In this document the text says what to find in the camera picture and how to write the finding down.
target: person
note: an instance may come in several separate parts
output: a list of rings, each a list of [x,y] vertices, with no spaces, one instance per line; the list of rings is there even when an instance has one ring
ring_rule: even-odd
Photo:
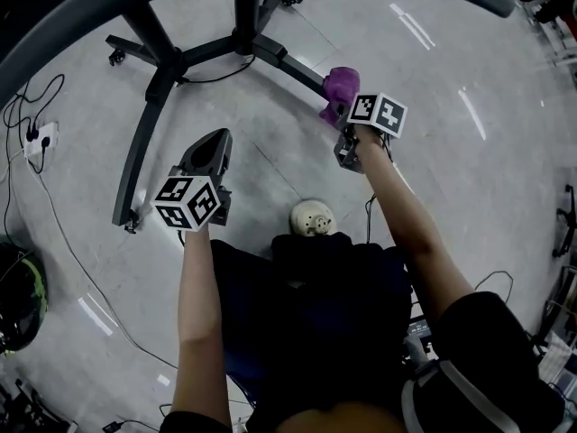
[[[558,423],[558,400],[538,379],[523,328],[497,295],[463,278],[380,138],[364,125],[355,133],[396,246],[353,245],[342,233],[280,235],[268,261],[211,242],[206,228],[187,233],[179,370],[162,433],[231,431],[226,374],[256,406],[250,433],[407,431],[401,398],[413,375],[401,356],[411,286],[435,351],[490,406],[517,431]],[[501,431],[446,377],[432,380],[414,394],[420,431]]]

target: forearm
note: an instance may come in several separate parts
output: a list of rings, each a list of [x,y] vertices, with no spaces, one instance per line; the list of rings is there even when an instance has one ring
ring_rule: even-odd
[[[221,309],[208,228],[187,233],[179,293],[179,341],[220,335]]]
[[[435,223],[382,148],[373,141],[360,142],[356,152],[395,244],[411,255],[428,253],[442,245]]]

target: black chair base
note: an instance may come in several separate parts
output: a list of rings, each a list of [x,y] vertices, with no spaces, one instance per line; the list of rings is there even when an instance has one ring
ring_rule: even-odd
[[[573,235],[575,234],[575,228],[577,228],[577,216],[575,215],[575,196],[573,195],[573,186],[565,185],[565,192],[571,193],[571,211],[569,213],[564,210],[557,208],[557,216],[562,216],[565,218],[567,223],[567,234],[561,244],[559,249],[553,250],[553,257],[558,258],[565,255],[571,249],[571,243],[573,240]]]
[[[172,45],[150,4],[133,8],[123,15],[142,44],[109,35],[106,42],[114,49],[109,57],[110,64],[120,64],[126,55],[131,55],[157,69],[146,90],[146,107],[124,164],[114,205],[113,224],[134,224],[133,214],[136,211],[131,207],[133,195],[154,127],[172,87],[175,83],[183,83],[182,76],[189,68],[232,52],[242,56],[254,55],[325,97],[321,76],[289,56],[281,44],[261,35],[279,4],[293,5],[299,1],[302,0],[264,0],[259,6],[259,0],[234,0],[236,27],[232,35],[186,51]]]

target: hand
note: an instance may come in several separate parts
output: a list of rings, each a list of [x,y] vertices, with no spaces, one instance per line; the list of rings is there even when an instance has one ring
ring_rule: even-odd
[[[368,125],[356,124],[354,126],[354,133],[357,135],[357,138],[359,138],[359,144],[366,145],[375,143],[380,147],[380,137],[373,130],[371,130],[371,128],[372,127]]]

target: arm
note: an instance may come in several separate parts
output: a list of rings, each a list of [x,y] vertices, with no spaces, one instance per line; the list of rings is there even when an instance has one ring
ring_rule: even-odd
[[[179,292],[179,372],[172,411],[231,426],[221,311],[208,229],[187,233]]]
[[[435,223],[397,174],[380,138],[356,125],[357,156],[379,201],[390,233],[408,255],[419,302],[434,324],[460,297],[474,292],[446,251]]]

